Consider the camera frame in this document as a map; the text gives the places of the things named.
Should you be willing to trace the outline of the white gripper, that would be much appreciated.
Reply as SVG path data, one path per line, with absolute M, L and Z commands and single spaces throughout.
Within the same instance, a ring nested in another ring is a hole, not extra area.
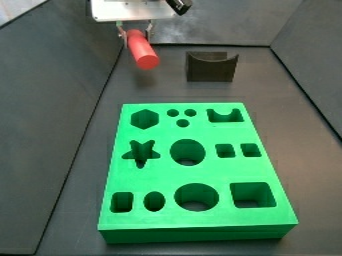
M 168 19 L 175 11 L 166 0 L 90 0 L 92 17 L 98 22 L 115 22 L 119 38 L 127 48 L 127 32 L 122 21 L 148 20 L 144 38 L 150 42 L 155 19 Z

